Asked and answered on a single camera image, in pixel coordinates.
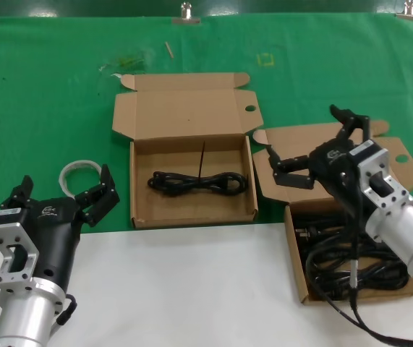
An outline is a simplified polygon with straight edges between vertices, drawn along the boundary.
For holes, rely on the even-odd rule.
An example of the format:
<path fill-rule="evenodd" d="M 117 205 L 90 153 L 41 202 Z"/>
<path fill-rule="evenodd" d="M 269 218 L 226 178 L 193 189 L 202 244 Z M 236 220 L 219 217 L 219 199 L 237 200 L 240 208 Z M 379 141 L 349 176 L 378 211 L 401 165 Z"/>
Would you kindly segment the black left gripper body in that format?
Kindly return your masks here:
<path fill-rule="evenodd" d="M 83 225 L 78 204 L 70 197 L 31 199 L 19 213 L 0 211 L 0 225 L 7 223 L 19 223 L 39 252 L 33 276 L 68 289 Z"/>

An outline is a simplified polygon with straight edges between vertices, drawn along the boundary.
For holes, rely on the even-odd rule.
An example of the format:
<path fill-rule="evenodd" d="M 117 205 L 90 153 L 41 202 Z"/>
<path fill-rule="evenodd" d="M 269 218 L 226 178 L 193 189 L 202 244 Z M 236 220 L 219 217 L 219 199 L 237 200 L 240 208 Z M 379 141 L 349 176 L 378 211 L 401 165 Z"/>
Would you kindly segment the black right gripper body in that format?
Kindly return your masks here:
<path fill-rule="evenodd" d="M 365 201 L 359 187 L 359 172 L 349 154 L 352 149 L 352 140 L 332 139 L 324 142 L 310 152 L 309 171 L 354 219 L 356 225 L 364 225 Z"/>

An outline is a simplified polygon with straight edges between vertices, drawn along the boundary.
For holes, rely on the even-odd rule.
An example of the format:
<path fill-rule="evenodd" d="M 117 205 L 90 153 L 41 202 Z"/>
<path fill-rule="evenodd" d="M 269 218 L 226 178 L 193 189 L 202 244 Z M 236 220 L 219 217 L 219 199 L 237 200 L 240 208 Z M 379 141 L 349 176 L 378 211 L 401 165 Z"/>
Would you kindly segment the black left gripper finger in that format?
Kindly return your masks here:
<path fill-rule="evenodd" d="M 33 190 L 33 180 L 25 175 L 20 185 L 14 187 L 10 196 L 2 202 L 2 209 L 24 208 Z"/>
<path fill-rule="evenodd" d="M 101 167 L 100 183 L 74 198 L 78 205 L 77 223 L 96 226 L 120 201 L 116 185 L 106 164 Z"/>

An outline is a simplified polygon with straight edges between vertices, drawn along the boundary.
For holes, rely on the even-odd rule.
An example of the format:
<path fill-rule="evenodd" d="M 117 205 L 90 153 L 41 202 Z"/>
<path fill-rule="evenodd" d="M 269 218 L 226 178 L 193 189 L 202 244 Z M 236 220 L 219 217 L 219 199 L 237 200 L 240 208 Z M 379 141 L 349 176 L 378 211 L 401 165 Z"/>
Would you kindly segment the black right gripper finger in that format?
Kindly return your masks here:
<path fill-rule="evenodd" d="M 330 105 L 331 115 L 342 124 L 342 128 L 336 135 L 338 140 L 348 140 L 355 129 L 362 130 L 362 141 L 371 138 L 370 117 L 358 115 L 350 109 L 340 109 L 335 105 Z"/>
<path fill-rule="evenodd" d="M 266 145 L 269 154 L 268 161 L 273 170 L 273 178 L 277 185 L 298 189 L 313 189 L 315 179 L 311 174 L 301 175 L 297 171 L 309 169 L 309 157 L 302 155 L 294 158 L 281 159 L 272 145 Z"/>

